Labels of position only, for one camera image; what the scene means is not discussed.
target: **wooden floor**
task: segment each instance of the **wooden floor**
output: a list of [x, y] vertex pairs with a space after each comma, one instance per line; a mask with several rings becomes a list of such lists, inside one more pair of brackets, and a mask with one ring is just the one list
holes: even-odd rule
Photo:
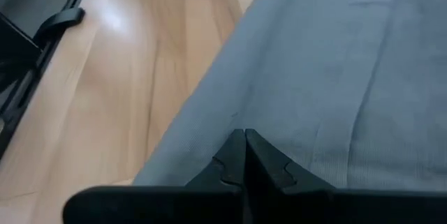
[[0, 223], [129, 184], [251, 0], [82, 0], [0, 162]]

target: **floor board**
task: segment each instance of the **floor board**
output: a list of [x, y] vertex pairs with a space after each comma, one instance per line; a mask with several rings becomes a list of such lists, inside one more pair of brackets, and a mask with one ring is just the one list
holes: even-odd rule
[[131, 183], [250, 2], [82, 0], [0, 162], [0, 209], [29, 194], [19, 221], [60, 223], [77, 191]]

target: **black metal frame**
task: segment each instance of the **black metal frame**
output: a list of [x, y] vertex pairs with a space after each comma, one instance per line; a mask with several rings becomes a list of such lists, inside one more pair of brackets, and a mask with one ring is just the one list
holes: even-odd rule
[[61, 12], [42, 23], [33, 38], [28, 37], [0, 14], [0, 73], [7, 75], [0, 90], [13, 85], [0, 107], [0, 157], [8, 147], [29, 100], [65, 29], [79, 24], [85, 12], [76, 8], [80, 0], [68, 0]]
[[447, 194], [340, 190], [255, 130], [235, 130], [186, 186], [99, 186], [65, 205], [81, 223], [447, 223]]

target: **gray cloth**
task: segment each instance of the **gray cloth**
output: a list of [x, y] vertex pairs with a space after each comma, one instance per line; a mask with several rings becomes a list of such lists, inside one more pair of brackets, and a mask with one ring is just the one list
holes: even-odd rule
[[135, 178], [254, 128], [340, 188], [447, 189], [447, 0], [255, 0]]

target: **gray fabric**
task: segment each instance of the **gray fabric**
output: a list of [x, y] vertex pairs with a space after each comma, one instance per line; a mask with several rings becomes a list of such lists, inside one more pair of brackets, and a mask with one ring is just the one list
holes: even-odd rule
[[255, 0], [135, 185], [255, 128], [342, 188], [447, 188], [447, 0]]

